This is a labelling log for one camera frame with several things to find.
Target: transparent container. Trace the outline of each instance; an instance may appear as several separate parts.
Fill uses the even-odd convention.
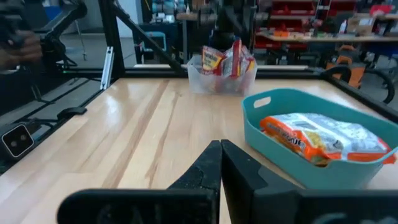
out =
[[[187,63],[189,86],[194,93],[221,95],[248,95],[254,84],[257,73],[257,63],[254,69],[246,72],[237,79],[216,75],[204,75],[201,72],[201,56],[194,55]]]

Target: teal basket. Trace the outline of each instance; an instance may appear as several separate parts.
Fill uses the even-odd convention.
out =
[[[270,102],[256,108],[255,103],[262,99]],[[246,142],[308,189],[361,189],[376,175],[383,160],[398,150],[396,124],[299,90],[266,91],[246,97],[242,104]],[[287,113],[319,113],[339,121],[362,124],[396,148],[372,162],[331,161],[326,167],[317,167],[260,131],[261,119]]]

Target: instant noodle package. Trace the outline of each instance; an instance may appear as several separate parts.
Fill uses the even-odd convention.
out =
[[[260,121],[264,134],[317,166],[331,160],[368,162],[382,158],[391,148],[360,124],[337,121],[321,114],[290,113]],[[384,164],[395,163],[395,156]]]

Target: orange chair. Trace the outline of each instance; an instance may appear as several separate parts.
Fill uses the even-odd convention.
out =
[[[348,84],[354,88],[361,88],[361,79],[365,72],[365,64],[359,59],[359,52],[351,45],[343,45],[338,51],[338,58],[335,62],[328,62],[326,69],[335,65],[345,64],[351,69],[351,78]],[[341,78],[341,74],[334,74],[335,78]]]

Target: workbench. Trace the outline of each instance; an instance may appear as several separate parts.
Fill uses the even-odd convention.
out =
[[[256,80],[252,93],[296,88],[381,117],[323,80]],[[242,97],[196,95],[188,79],[120,78],[0,176],[0,223],[55,223],[58,206],[81,189],[166,189],[214,139],[229,139],[283,178],[244,142]],[[398,189],[397,166],[369,189]],[[230,223],[221,193],[220,223]]]
[[[256,35],[261,35],[273,41],[280,42],[333,42],[333,43],[367,43],[367,42],[398,42],[398,37],[381,37],[381,36],[363,36],[363,37],[350,37],[342,35],[340,37],[277,37],[268,34],[265,31],[258,32]]]

